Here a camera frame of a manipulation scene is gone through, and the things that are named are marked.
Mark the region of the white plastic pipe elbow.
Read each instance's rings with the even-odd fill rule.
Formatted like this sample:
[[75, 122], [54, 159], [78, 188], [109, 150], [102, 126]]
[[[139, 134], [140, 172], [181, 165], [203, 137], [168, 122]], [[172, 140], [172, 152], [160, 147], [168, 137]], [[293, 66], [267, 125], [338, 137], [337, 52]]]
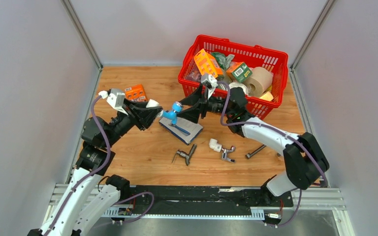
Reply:
[[161, 116], [162, 113], [163, 113], [163, 107], [160, 105], [160, 103], [158, 103], [157, 101], [155, 101], [154, 99], [150, 99], [148, 101], [148, 103], [146, 104], [146, 108], [160, 108], [160, 111], [158, 113], [158, 116]]

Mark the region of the blue plastic water faucet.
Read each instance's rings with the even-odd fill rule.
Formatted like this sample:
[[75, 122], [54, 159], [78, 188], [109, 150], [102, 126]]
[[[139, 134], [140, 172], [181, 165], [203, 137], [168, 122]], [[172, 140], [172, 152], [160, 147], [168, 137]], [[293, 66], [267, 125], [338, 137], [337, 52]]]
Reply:
[[177, 115], [183, 110], [183, 105], [181, 102], [176, 101], [173, 103], [171, 110], [162, 111], [161, 118], [166, 118], [171, 121], [171, 125], [177, 124]]

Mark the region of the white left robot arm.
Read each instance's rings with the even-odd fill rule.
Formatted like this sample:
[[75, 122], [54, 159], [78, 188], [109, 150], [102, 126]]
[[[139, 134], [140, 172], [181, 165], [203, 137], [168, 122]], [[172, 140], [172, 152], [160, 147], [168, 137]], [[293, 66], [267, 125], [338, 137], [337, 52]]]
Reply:
[[[97, 101], [105, 99], [117, 111], [113, 122], [106, 123], [95, 114]], [[162, 106], [153, 99], [133, 102], [99, 95], [91, 104], [92, 116], [83, 126], [84, 147], [75, 164], [72, 178], [49, 219], [38, 229], [31, 229], [30, 236], [86, 236], [99, 218], [113, 205], [129, 202], [133, 197], [130, 183], [123, 177], [112, 175], [101, 192], [86, 204], [111, 164], [115, 153], [112, 145], [134, 126], [148, 129], [162, 113]]]

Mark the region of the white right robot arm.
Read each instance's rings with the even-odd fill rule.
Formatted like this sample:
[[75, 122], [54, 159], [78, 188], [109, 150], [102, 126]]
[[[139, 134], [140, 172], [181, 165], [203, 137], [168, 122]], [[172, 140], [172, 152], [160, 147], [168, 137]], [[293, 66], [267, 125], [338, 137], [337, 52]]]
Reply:
[[178, 117], [197, 123], [207, 112], [220, 113], [221, 124], [232, 133], [258, 141], [280, 154], [285, 170], [263, 184], [261, 199], [266, 205], [273, 206], [282, 194], [294, 189], [306, 190], [320, 177], [326, 178], [330, 165], [313, 134], [290, 133], [262, 121], [248, 111], [242, 88], [231, 88], [225, 98], [208, 97], [207, 92], [207, 88], [199, 85], [180, 100], [188, 108], [178, 112]]

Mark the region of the white pipe elbow second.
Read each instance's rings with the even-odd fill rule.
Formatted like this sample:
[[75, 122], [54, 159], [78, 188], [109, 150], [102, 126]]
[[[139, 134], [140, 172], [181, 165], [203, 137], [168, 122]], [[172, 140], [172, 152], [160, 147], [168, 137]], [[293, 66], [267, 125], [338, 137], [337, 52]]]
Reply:
[[210, 139], [209, 141], [209, 148], [215, 152], [221, 152], [222, 144], [218, 143], [216, 139]]

